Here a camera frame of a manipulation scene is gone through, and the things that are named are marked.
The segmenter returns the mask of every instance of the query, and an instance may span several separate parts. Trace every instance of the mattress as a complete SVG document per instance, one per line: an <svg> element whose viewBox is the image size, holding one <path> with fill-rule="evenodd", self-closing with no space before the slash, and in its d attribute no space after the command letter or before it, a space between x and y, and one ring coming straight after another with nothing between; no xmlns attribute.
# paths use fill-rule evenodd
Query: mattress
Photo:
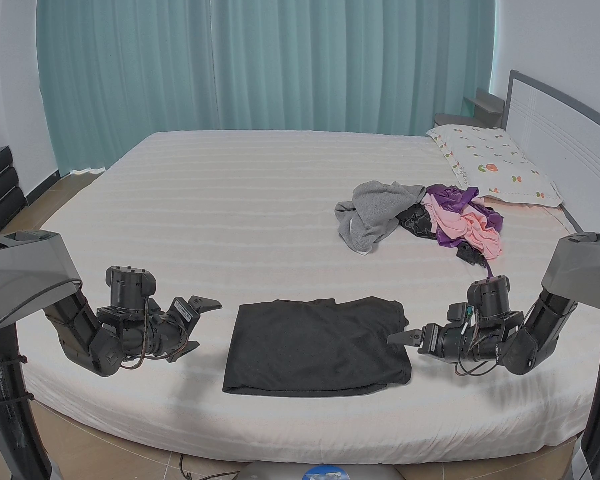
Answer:
<svg viewBox="0 0 600 480"><path fill-rule="evenodd" d="M556 445L584 428L600 343L600 311L581 306L555 353L525 376L504 368L461 378L416 354L410 382L366 396L300 399L222 392L241 303L377 296L411 326L444 323L485 277L455 250L398 228L367 256L338 235L333 208L368 180L454 184L429 138L295 131L156 133L83 189L44 226L60 232L92 308L109 303L105 270L146 268L155 299L215 298L194 352L100 378L68 361L42 312L18 323L27 386L97 429L222 460L413 463L478 459ZM504 216L494 274L526 311L556 241L560 210L490 202Z"/></svg>

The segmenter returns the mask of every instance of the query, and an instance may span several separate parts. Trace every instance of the blue logo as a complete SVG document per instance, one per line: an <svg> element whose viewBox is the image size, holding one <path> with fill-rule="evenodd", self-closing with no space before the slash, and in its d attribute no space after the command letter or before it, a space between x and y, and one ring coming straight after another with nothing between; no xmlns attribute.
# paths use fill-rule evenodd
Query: blue logo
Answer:
<svg viewBox="0 0 600 480"><path fill-rule="evenodd" d="M316 466L309 469L302 480L351 480L344 469L336 466Z"/></svg>

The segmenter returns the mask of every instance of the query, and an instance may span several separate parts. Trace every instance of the pillowcase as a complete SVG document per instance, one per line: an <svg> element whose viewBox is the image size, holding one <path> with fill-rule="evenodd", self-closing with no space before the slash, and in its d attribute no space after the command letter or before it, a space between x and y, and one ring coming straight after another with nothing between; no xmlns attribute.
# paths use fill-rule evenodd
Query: pillowcase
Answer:
<svg viewBox="0 0 600 480"><path fill-rule="evenodd" d="M507 203L555 208L562 202L552 181L501 128L445 124L427 135L447 158L461 188L478 187L480 196Z"/></svg>

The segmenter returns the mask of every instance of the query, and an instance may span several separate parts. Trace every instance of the pink cloth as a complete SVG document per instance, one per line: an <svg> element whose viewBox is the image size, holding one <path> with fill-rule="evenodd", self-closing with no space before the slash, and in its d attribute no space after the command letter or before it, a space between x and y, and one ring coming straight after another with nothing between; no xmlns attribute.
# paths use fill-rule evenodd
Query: pink cloth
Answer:
<svg viewBox="0 0 600 480"><path fill-rule="evenodd" d="M480 198L474 198L474 201L482 203ZM487 228L487 218L478 210L467 205L461 213L449 212L444 210L430 194L422 198L422 204L431 217L432 233L435 233L440 226L449 238L464 238L478 249L486 260L494 260L502 252L500 234L493 228Z"/></svg>

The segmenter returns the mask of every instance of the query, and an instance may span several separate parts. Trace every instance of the curtain fold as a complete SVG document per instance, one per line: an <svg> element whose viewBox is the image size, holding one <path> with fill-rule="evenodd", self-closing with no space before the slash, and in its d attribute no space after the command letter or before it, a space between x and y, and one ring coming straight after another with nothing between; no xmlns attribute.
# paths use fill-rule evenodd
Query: curtain fold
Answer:
<svg viewBox="0 0 600 480"><path fill-rule="evenodd" d="M488 88L495 0L38 0L60 171L156 131L423 134Z"/></svg>

